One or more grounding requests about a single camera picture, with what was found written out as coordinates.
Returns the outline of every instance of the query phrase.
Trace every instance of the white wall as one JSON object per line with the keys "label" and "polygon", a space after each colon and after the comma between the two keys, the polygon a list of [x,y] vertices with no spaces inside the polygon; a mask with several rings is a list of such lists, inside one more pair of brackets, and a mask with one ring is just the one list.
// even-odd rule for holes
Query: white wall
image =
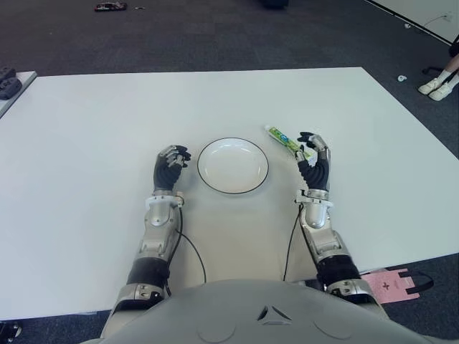
{"label": "white wall", "polygon": [[426,29],[450,42],[459,34],[459,0],[374,0],[374,2],[405,16],[420,26],[424,26],[429,20],[438,16],[451,13],[453,15],[451,21],[438,19],[428,24]]}

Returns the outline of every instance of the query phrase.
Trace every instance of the person's leg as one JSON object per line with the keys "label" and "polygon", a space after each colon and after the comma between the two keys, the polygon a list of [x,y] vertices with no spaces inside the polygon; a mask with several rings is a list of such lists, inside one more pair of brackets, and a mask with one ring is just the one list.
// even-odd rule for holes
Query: person's leg
{"label": "person's leg", "polygon": [[459,70],[459,55],[454,56],[451,61],[448,62],[445,70],[449,73],[454,73],[456,70]]}
{"label": "person's leg", "polygon": [[445,99],[452,91],[454,86],[459,84],[459,75],[456,74],[451,81],[445,82],[440,88],[429,94],[430,99],[440,101]]}
{"label": "person's leg", "polygon": [[456,55],[448,62],[445,69],[440,73],[440,75],[438,75],[438,77],[436,77],[433,80],[430,80],[427,84],[419,87],[417,90],[421,92],[423,95],[428,95],[432,91],[436,91],[442,86],[442,83],[444,83],[446,79],[456,70],[459,70],[459,55]]}
{"label": "person's leg", "polygon": [[[434,82],[435,79],[431,81],[432,84],[435,83],[435,86],[437,86],[438,82],[443,83],[443,85],[441,85],[440,87],[437,86],[429,94],[429,97],[431,99],[440,101],[442,99],[445,99],[453,91],[454,86],[459,84],[459,75],[456,74],[449,82],[445,82],[445,80],[457,70],[459,70],[459,55],[456,55],[454,58],[451,59],[451,61],[449,61],[449,63],[445,67],[445,70],[443,70],[440,76],[437,78],[437,82]],[[428,85],[429,84],[419,87],[419,92],[423,93],[423,90],[421,90],[421,88]]]}

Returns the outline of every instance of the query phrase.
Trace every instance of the white sneaker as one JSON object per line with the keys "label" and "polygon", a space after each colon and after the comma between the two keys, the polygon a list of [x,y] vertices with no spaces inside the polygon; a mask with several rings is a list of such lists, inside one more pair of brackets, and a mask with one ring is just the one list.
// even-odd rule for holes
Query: white sneaker
{"label": "white sneaker", "polygon": [[439,102],[443,98],[446,98],[452,91],[453,89],[445,82],[438,90],[430,93],[429,98]]}
{"label": "white sneaker", "polygon": [[421,92],[423,95],[428,95],[433,90],[439,88],[441,85],[442,83],[439,81],[439,79],[435,78],[433,80],[430,80],[427,84],[419,87],[417,90]]}

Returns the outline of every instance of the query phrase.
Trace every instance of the white plate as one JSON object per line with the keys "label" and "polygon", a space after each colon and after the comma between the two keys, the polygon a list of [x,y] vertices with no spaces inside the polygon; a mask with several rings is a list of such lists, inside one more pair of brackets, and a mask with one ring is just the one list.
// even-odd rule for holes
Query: white plate
{"label": "white plate", "polygon": [[206,146],[199,155],[198,172],[211,188],[242,194],[260,186],[268,175],[263,151],[241,138],[223,138]]}

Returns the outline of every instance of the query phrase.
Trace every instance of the plate rim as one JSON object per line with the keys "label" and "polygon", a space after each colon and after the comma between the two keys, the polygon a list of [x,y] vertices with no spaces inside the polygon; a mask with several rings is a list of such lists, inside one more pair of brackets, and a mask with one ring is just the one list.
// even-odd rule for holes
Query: plate rim
{"label": "plate rim", "polygon": [[[229,138],[235,138],[237,140],[242,140],[242,141],[245,141],[245,142],[253,144],[255,147],[257,147],[260,150],[260,152],[263,154],[263,156],[266,159],[267,169],[266,169],[265,177],[263,178],[263,180],[256,187],[251,188],[250,190],[243,191],[243,192],[226,192],[226,191],[219,190],[219,189],[214,188],[213,186],[209,185],[206,182],[206,180],[202,177],[201,171],[199,170],[199,161],[201,160],[202,152],[204,152],[206,150],[206,148],[209,147],[211,144],[216,143],[217,141],[227,140]],[[246,194],[247,192],[254,191],[255,189],[259,188],[265,182],[266,178],[268,177],[269,171],[270,171],[270,162],[269,162],[268,157],[266,156],[265,152],[263,151],[263,149],[261,149],[261,147],[259,145],[255,144],[252,141],[247,140],[245,138],[236,138],[236,137],[229,136],[229,137],[226,137],[226,138],[218,138],[216,140],[213,140],[212,142],[209,142],[208,144],[206,144],[203,149],[201,149],[201,153],[199,153],[199,157],[198,157],[198,161],[197,161],[197,170],[198,170],[198,174],[199,174],[199,177],[201,178],[201,180],[208,187],[210,187],[212,190],[215,190],[215,191],[221,192],[222,194],[227,194],[227,195],[241,195],[241,194]]]}

